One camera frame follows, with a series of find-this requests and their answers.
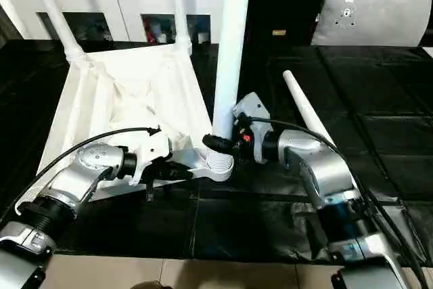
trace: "white metal frame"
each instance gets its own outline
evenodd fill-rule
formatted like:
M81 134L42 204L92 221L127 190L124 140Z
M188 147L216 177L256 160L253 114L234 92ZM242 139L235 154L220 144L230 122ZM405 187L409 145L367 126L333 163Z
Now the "white metal frame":
M68 60L71 62L85 61L86 55L76 42L55 0L43 0L43 2L64 45ZM231 138L233 128L232 110L237 101L247 8L248 0L224 0L212 132L225 138ZM176 45L179 50L185 50L191 54L191 40L187 33L184 0L175 0L175 22ZM211 178L212 174L219 181L230 177L233 169L231 156L210 152L206 161Z

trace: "white pole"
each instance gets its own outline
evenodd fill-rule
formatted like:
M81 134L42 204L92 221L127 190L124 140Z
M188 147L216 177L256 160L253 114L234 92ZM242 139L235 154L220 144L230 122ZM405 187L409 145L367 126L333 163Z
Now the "white pole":
M283 78L286 81L287 86L289 87L290 93L295 100L296 106L298 106L299 113L300 115L302 115L306 126L311 131L321 134L328 141L332 142L335 145L335 143L332 141L331 136L326 131L326 128L323 125L322 121L320 121L320 118L317 116L316 111L314 111L314 108L310 104L310 101L308 100L308 98L306 98L306 95L302 91L302 88L300 88L298 81L296 81L296 78L292 74L292 72L290 70L286 70L285 72L283 72Z
M18 13L15 10L13 3L11 2L11 0L0 0L0 5L2 6L6 15L11 20L12 24L15 25L15 28L21 34L21 36L24 39L29 39L30 34L28 33L27 28L25 27L25 25L21 21Z
M60 12L59 8L55 4L54 0L42 0L47 8L47 13L51 22L54 25L55 31L59 35L60 40L63 43L65 49L66 59L71 61L83 61L85 60L85 53L81 49L80 45L76 42L72 31L65 17Z
M248 0L224 0L212 132L226 139L231 139L233 128L247 9ZM211 152L207 161L210 168L223 169L230 164L231 157Z
M187 27L187 16L185 13L185 0L175 0L175 24L176 24L176 44L179 49L187 49L189 55L192 54L191 38Z

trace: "gray pillow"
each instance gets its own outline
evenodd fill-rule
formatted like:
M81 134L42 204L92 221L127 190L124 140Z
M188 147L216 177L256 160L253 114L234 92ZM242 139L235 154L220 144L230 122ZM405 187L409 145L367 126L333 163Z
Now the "gray pillow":
M415 47L431 6L432 0L325 0L311 44Z

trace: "black connector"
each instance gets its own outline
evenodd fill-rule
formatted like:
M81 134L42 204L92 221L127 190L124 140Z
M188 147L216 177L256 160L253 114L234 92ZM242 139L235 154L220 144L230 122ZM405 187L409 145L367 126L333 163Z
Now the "black connector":
M18 207L19 222L25 223L58 240L71 222L74 213L64 203L50 197L39 196L33 202L23 202Z

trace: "white cabinet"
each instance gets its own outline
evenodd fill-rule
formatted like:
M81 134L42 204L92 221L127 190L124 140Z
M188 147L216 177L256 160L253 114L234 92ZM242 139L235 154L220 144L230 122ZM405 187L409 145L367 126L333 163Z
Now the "white cabinet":
M167 29L166 26L174 22L173 0L55 1L60 10L64 12L77 39L145 42L149 41L146 34L150 35L149 31L147 33L145 31L145 21L150 21L157 26L157 29L160 26ZM12 0L12 2L26 25L30 38L51 39L56 37L41 0ZM205 35L211 43L218 43L223 0L185 0L185 7L193 39L197 39L197 33L200 32L201 36ZM86 30L84 27L89 25L86 24L88 22L93 22L91 30ZM100 35L96 35L95 30L100 30ZM168 35L164 36L168 37L168 42L172 41Z
M71 19L68 19L68 16L72 19L78 16L70 13L100 13L100 20L105 21L113 40L129 41L117 0L55 0L55 2L60 10L66 13L66 19L70 25L72 25ZM45 13L45 6L41 0L12 0L12 3L14 3L18 15L26 25L32 39L51 39L53 36L52 28L50 28L45 16L41 15L41 13ZM79 33L79 28L80 26L71 26L74 32L78 31L75 33L76 36Z
M174 20L174 0L119 0L119 4L131 41L148 41L144 22L146 18L164 19L164 16L169 16L171 20ZM201 16L202 24L205 26L202 27L203 32L210 34L211 43L218 43L221 31L222 6L223 0L185 0L189 27L193 24L194 18Z

